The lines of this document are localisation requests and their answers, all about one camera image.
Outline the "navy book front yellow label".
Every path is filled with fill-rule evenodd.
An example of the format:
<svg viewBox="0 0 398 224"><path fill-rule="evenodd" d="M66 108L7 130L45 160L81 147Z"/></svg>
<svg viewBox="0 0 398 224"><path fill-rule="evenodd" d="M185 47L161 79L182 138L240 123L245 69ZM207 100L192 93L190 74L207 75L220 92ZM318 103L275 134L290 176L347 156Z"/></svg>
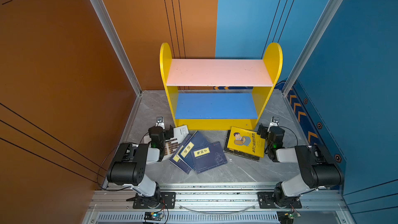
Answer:
<svg viewBox="0 0 398 224"><path fill-rule="evenodd" d="M228 162L220 142L193 149L191 155L194 170L197 174L225 165Z"/></svg>

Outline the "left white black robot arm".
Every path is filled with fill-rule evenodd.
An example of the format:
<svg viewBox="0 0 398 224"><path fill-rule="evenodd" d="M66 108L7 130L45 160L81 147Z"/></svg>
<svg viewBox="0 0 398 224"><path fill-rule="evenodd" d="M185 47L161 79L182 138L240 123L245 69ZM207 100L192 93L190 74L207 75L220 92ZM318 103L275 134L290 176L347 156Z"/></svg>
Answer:
<svg viewBox="0 0 398 224"><path fill-rule="evenodd" d="M146 174L146 165L161 162L165 156L166 141L174 137L174 128L163 129L153 126L148 129L150 142L147 144L122 143L107 171L107 181L124 189L136 192L131 201L138 201L149 208L163 207L160 186Z"/></svg>

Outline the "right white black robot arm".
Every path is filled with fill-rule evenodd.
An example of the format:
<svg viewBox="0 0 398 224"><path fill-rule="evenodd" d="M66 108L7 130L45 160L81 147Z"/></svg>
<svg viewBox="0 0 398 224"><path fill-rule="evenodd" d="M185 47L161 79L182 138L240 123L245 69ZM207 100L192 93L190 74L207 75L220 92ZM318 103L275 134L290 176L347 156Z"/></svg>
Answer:
<svg viewBox="0 0 398 224"><path fill-rule="evenodd" d="M319 189L344 183L344 175L329 151L319 145L284 147L285 130L277 125L266 128L259 125L257 133L265 138L265 151L276 163L296 163L300 173L278 182L273 192L257 193L260 208L286 208L300 205L300 197Z"/></svg>

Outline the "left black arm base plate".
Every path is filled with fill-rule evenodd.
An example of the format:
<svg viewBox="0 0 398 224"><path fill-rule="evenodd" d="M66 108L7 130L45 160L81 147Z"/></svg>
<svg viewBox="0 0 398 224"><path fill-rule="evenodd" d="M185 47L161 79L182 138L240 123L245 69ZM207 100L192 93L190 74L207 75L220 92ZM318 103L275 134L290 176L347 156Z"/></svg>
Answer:
<svg viewBox="0 0 398 224"><path fill-rule="evenodd" d="M176 192L160 192L159 196L143 197L136 195L134 209L167 208L174 209L176 203Z"/></svg>

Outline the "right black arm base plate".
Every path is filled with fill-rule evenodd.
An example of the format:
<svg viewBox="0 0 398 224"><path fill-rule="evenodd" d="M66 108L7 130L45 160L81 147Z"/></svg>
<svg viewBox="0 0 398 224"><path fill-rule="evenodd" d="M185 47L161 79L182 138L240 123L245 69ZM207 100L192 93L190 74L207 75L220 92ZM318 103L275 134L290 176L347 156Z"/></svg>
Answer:
<svg viewBox="0 0 398 224"><path fill-rule="evenodd" d="M276 196L274 192L268 191L258 192L257 197L261 209L302 208L299 197L286 197L284 194Z"/></svg>

